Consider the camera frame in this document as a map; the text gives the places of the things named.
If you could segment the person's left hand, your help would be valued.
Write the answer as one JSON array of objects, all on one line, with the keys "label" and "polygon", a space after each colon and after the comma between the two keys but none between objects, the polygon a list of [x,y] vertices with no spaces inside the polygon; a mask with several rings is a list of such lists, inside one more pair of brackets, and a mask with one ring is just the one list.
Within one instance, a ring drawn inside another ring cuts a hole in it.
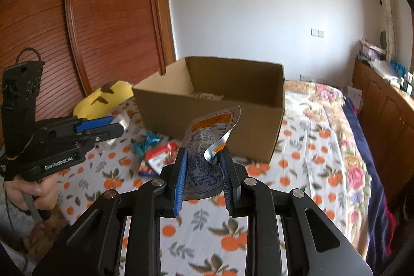
[{"label": "person's left hand", "polygon": [[41,183],[28,182],[16,176],[13,181],[4,182],[4,190],[11,203],[21,210],[29,209],[23,193],[36,198],[34,205],[38,210],[52,210],[57,204],[57,180],[57,174],[42,179]]}]

